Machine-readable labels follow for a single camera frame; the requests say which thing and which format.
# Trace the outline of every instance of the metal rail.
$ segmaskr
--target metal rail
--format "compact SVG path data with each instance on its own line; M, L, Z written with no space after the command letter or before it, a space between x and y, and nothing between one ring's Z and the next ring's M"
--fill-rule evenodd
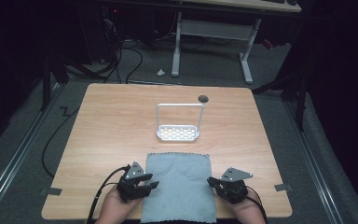
M310 175L312 176L315 187L318 190L319 196L321 197L322 204L324 205L324 210L326 211L326 214L330 219L330 223L343 224L344 222L341 218L341 214L336 207L336 203L334 202L334 198L330 191L330 188L327 186L322 172L319 169L318 163L313 156L307 137L303 132L298 129L295 119L296 111L293 109L293 106L290 102L283 102L283 105L286 109L286 112L289 114L289 119L291 120L293 127L296 129L298 139L300 140L303 148L306 164L310 169Z
M57 97L61 94L64 86L56 84L53 88L52 93L52 100L50 104L47 106L45 110L39 111L39 114L37 115L36 119L34 120L33 124L31 125L31 128L28 130L27 134L22 139L19 147L17 148L16 153L12 157L11 161L9 162L7 168L0 176L0 202L2 198L5 196L5 193L10 186L11 182L13 181L14 177L16 176L17 172L19 171L23 161L25 160L25 157L27 156L34 138L40 129L43 121L45 120L46 115L48 114L49 110L51 109L51 106L53 105L54 101L57 99Z

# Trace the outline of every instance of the wooden table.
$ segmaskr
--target wooden table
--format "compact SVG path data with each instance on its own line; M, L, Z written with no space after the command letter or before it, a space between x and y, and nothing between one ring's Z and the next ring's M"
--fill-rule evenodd
M227 7L246 7L253 9L261 10L272 10L280 12L300 12L301 7L299 5L291 6L287 2L273 3L268 1L260 0L182 0L183 2L190 3L202 3L202 4L212 4L218 6L227 6Z
M209 102L199 139L193 143L160 142L156 105L198 103L200 95L208 96ZM111 172L134 161L146 168L146 155L162 152L209 154L214 177L229 166L254 174L245 184L259 193L268 217L292 214L286 192L274 188L282 179L249 89L91 84L51 185L62 193L47 197L43 218L87 218L97 189ZM95 217L109 189L105 188ZM218 218L234 217L218 200L216 208ZM140 218L141 209L138 206L129 218Z

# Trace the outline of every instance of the desk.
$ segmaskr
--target desk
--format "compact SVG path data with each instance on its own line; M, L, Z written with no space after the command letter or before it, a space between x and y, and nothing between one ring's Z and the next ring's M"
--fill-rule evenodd
M200 95L208 96L209 102L199 139L194 143L160 142L156 105L198 103ZM267 216L292 214L286 192L274 188L282 179L249 89L91 84L51 185L62 193L47 197L42 217L87 218L97 189L111 172L133 161L145 168L147 153L161 152L209 154L214 177L229 166L252 173L254 177L245 183L259 193ZM108 190L105 188L102 198ZM98 217L102 202L98 202L94 217ZM218 218L234 217L218 200L216 208ZM129 218L140 218L141 209L139 205Z
M228 7L248 7L259 10L275 10L281 12L299 12L301 7L299 5L291 6L286 2L284 4L271 3L261 0L183 0L190 3L202 3L209 5L228 6ZM182 13L178 13L178 22L176 25L176 44L172 60L172 76L179 76L180 66L180 40L181 35L200 35L208 37L244 40L247 42L243 53L240 56L242 72L247 84L252 84L253 79L248 64L248 56L252 45L255 41L255 36L259 28L261 20L256 19L254 25L233 25L219 22L207 21L192 21L182 20Z
M328 21L328 19L325 16L310 16L307 14L304 15L304 14L297 13L301 10L301 7L299 5L290 6L287 3L278 4L278 3L271 3L271 2L262 1L262 0L246 0L246 1L241 1L241 0L182 0L182 1L183 1L183 4L178 4L176 1L171 1L171 0L160 0L160 1L87 0L86 2L104 4L104 5L112 4L112 5L120 6L120 7L142 7L142 8L149 8L149 9L153 9L153 10L167 10L167 11L170 10L170 11L188 12L188 13L211 13L214 15L221 15L221 16L225 16L227 14L229 14L229 15L246 15L246 16L252 17L256 20L259 20L259 18L262 18L262 19L263 18L270 18L270 19L286 18L286 19L290 19L290 20L294 20L294 21L312 21L312 22ZM251 32L251 34L253 34L253 37L255 37L255 35L256 35L256 29L254 29L255 27L251 28L251 29L253 29L253 31ZM248 47L245 50L245 53L240 55L241 56L241 65L242 65L242 70L245 75L245 80L246 80L246 73L247 73L247 71L249 71L249 73L248 73L249 78L247 81L248 83L253 82L252 77L250 75L249 66L247 65L247 57L249 55L251 46L253 45L253 43L251 43L251 42L249 42ZM298 47L298 45L297 45L296 41L293 44L294 47ZM172 63L172 68L173 68L172 74L174 74L176 76L176 73L177 73L177 75L179 74L179 61L178 61L179 59L175 59L175 57L178 58L178 55L179 55L178 44L176 44L175 48L176 48L176 50L173 54L174 58L173 58L173 63ZM84 67L82 67L81 65L79 65L77 67L77 69L79 71L84 72L85 74L94 76L94 74L91 71L84 69ZM288 73L288 74L292 73L287 70L288 69L286 69L283 73ZM303 85L300 89L300 101L299 101L299 104L297 104L297 115L296 115L297 123L298 123L298 126L300 127L300 130L302 130L302 116L303 116L303 110L305 108L304 107L305 91L306 91L305 84L307 82L306 79L304 79L304 78L302 78L302 79L304 81L303 81ZM66 81L60 80L60 79L58 79L58 81L61 83L66 82ZM48 89L49 81L44 80L44 83L47 83L47 84L46 84L46 87L44 87L43 107L45 107L48 104L49 97L50 97L49 89ZM254 90L254 93L260 93L262 91L266 91L275 85L276 85L275 83L270 83L270 84L263 86L261 88L257 88L256 90ZM293 94L293 93L289 94L289 95L290 96L286 97L286 99L284 99L284 100L287 100L287 98L293 99L295 97L295 94Z

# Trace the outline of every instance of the table leg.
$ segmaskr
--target table leg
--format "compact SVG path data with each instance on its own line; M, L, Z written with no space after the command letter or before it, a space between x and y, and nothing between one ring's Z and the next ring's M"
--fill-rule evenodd
M245 82L247 84L253 83L252 74L251 74L251 71L249 69L249 64L248 64L248 57L249 57L249 53L251 52L252 45L255 42L255 36L257 35L257 31L258 31L258 27L260 26L260 22L261 22L260 19L257 19L255 21L255 25L254 25L251 35L249 37L245 52L240 54L242 72L243 72L243 75L245 76Z
M172 73L171 73L173 77L179 76L181 32L182 32L182 12L178 12L178 22L176 23L175 52L173 53Z

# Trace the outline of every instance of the floor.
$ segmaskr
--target floor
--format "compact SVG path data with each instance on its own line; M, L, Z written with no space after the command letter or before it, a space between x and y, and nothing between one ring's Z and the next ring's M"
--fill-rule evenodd
M290 45L266 49L254 45L249 56L254 83L244 82L238 52L240 41L206 43L188 40L183 43L179 77L171 77L172 40L148 47L137 41L124 43L118 72L107 83L123 83L127 74L132 84L170 84L222 86L255 89L272 81L290 49ZM104 65L94 64L90 69ZM158 76L158 71L165 71ZM54 173L59 164L76 115L68 118L81 104L90 83L89 77L71 76L67 85L55 85L53 103L45 112L42 85L39 83L27 101L11 118L0 138L0 223L84 223L84 220L45 220L40 213L52 179L42 165ZM283 102L279 91L255 95L293 214L269 218L268 223L358 223L358 199L351 183L340 168L325 139L311 99L307 98L304 132L293 122L296 102Z

